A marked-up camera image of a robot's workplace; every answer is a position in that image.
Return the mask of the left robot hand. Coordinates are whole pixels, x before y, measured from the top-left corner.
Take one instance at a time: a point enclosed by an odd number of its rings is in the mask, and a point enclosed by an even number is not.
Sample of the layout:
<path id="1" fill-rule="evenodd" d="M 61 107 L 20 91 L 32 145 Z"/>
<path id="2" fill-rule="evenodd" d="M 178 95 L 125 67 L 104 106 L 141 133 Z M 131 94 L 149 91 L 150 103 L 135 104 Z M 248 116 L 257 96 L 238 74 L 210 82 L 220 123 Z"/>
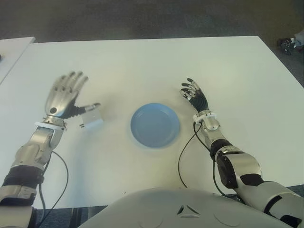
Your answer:
<path id="1" fill-rule="evenodd" d="M 88 80 L 81 71 L 70 72 L 60 76 L 52 85 L 45 104 L 46 115 L 60 119 L 68 119 L 92 111 L 100 106 L 94 103 L 86 106 L 76 106 L 76 99 Z"/>

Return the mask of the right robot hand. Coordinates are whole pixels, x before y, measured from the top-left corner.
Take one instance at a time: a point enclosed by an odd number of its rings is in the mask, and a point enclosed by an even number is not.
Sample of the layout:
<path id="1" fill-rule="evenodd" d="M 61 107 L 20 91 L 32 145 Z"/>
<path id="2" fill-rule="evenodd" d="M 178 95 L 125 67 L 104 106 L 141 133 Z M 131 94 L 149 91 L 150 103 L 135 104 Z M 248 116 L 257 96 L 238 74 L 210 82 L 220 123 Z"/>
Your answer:
<path id="1" fill-rule="evenodd" d="M 191 78 L 187 78 L 187 83 L 182 83 L 180 94 L 187 99 L 198 113 L 209 110 L 207 99 L 200 86 Z"/>

